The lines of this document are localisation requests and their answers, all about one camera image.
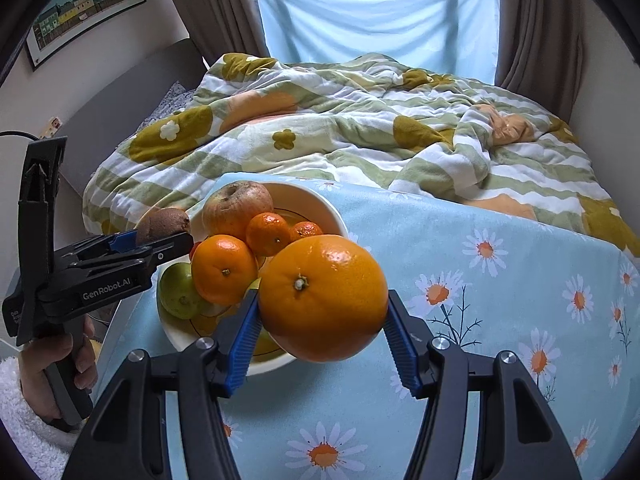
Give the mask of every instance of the striped blanket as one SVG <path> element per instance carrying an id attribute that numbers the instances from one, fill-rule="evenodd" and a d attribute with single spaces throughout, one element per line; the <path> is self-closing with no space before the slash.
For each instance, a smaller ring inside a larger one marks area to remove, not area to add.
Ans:
<path id="1" fill-rule="evenodd" d="M 320 178 L 416 193 L 591 235 L 640 256 L 568 125 L 533 101 L 380 54 L 285 65 L 226 54 L 185 110 L 117 148 L 83 200 L 90 232 L 188 209 L 222 174 Z"/>

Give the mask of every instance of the floral tablecloth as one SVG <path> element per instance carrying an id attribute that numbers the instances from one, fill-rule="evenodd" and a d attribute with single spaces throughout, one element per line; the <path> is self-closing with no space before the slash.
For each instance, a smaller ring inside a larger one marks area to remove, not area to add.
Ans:
<path id="1" fill-rule="evenodd" d="M 278 180 L 226 174 L 234 180 Z M 537 222 L 441 200 L 336 182 L 284 178 L 316 190 L 383 267 L 409 313 L 489 356 L 512 349 L 528 367 L 572 447 L 599 480 L 640 425 L 640 278 L 613 245 Z M 119 335 L 105 379 L 126 354 L 173 351 L 144 293 Z M 471 477 L 478 394 L 469 395 L 459 479 Z M 336 364 L 295 361 L 248 378 L 222 400 L 246 480 L 394 480 L 404 475 L 424 415 L 399 381 L 381 334 Z M 177 401 L 168 396 L 174 478 L 186 470 Z"/>

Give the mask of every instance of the metal screw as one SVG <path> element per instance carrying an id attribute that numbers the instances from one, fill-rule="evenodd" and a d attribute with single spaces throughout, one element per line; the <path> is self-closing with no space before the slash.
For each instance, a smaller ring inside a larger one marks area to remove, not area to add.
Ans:
<path id="1" fill-rule="evenodd" d="M 144 358 L 145 358 L 145 351 L 141 349 L 132 350 L 131 352 L 129 352 L 129 355 L 127 356 L 127 359 L 132 363 L 139 363 Z"/>
<path id="2" fill-rule="evenodd" d="M 434 337 L 431 340 L 431 345 L 433 345 L 434 348 L 437 348 L 438 350 L 446 350 L 447 348 L 449 348 L 449 340 L 446 339 L 445 337 Z"/>
<path id="3" fill-rule="evenodd" d="M 511 350 L 505 350 L 504 352 L 500 352 L 500 359 L 503 363 L 512 365 L 518 358 L 516 357 L 516 354 L 514 354 Z"/>
<path id="4" fill-rule="evenodd" d="M 214 345 L 213 339 L 210 337 L 201 337 L 196 341 L 196 346 L 200 350 L 209 350 Z"/>

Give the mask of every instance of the headboard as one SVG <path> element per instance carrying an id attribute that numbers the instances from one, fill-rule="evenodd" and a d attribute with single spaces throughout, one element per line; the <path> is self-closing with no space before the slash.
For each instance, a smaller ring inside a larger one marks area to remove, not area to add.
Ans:
<path id="1" fill-rule="evenodd" d="M 62 176 L 80 196 L 92 173 L 158 106 L 173 83 L 194 89 L 206 67 L 189 38 L 147 57 L 91 98 L 56 136 L 67 136 Z"/>

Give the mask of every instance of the hand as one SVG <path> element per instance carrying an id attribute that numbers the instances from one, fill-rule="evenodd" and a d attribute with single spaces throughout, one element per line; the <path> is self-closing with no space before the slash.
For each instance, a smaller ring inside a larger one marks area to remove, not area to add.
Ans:
<path id="1" fill-rule="evenodd" d="M 84 333 L 84 343 L 76 356 L 78 374 L 74 378 L 74 383 L 80 390 L 93 388 L 98 380 L 94 348 L 89 342 L 89 337 L 95 334 L 94 324 L 88 316 L 84 317 Z M 44 369 L 68 356 L 72 348 L 71 334 L 44 337 L 28 343 L 18 356 L 24 400 L 45 422 L 61 418 L 61 413 Z"/>

